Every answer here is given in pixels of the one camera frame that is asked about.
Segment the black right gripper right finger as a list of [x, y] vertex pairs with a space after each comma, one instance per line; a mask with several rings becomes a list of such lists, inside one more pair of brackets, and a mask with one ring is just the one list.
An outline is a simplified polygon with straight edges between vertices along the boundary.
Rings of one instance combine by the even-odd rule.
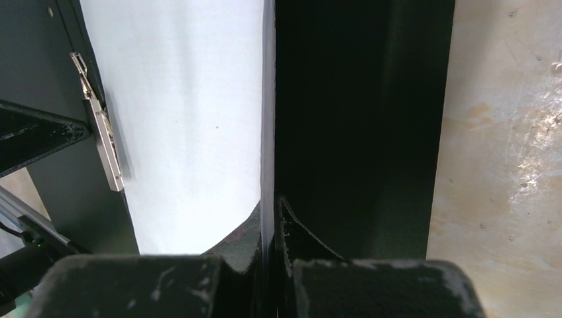
[[279, 317], [484, 317], [468, 276], [441, 260], [344, 259], [274, 206]]

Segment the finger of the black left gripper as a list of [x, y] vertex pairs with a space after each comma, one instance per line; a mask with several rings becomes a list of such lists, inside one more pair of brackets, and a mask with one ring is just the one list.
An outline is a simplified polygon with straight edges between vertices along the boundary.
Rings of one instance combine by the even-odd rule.
[[83, 121], [1, 101], [1, 177], [91, 136]]

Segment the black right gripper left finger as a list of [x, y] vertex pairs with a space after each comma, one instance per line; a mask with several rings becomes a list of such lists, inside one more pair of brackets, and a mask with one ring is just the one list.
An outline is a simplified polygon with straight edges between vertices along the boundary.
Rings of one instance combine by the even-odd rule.
[[260, 210], [200, 255], [75, 255], [43, 277], [28, 317], [258, 317]]

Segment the white paper sheet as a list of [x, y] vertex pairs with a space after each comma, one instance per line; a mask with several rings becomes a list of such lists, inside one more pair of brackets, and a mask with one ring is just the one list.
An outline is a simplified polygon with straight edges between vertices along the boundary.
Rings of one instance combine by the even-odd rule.
[[264, 1], [82, 1], [141, 254], [201, 254], [260, 199]]

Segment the black file folder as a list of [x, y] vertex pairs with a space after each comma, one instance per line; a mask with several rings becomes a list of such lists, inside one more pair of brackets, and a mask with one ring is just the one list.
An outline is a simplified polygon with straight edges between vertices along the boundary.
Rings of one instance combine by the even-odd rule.
[[[1, 2], [1, 98], [87, 118], [105, 90], [82, 1]], [[454, 1], [276, 1], [276, 193], [347, 258], [424, 258]], [[140, 253], [93, 138], [28, 167], [55, 229]]]

